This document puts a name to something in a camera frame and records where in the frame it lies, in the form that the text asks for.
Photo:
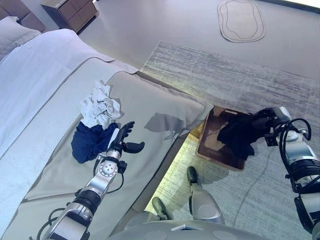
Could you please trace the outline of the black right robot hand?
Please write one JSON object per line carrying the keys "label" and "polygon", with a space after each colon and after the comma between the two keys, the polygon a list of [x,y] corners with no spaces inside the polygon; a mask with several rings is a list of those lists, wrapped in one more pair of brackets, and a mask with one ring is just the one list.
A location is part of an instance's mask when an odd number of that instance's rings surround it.
{"label": "black right robot hand", "polygon": [[290,120],[292,117],[285,107],[268,107],[253,114],[251,125],[255,131],[277,136],[282,125]]}

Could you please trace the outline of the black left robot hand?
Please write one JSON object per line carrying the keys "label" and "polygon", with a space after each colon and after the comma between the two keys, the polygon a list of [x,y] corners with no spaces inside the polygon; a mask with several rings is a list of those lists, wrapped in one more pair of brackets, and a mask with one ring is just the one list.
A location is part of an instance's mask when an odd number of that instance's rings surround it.
{"label": "black left robot hand", "polygon": [[124,139],[132,132],[135,122],[130,121],[122,126],[117,133],[115,139],[111,142],[107,151],[117,151],[120,154],[122,152],[129,154],[137,154],[143,150],[145,143],[124,142]]}

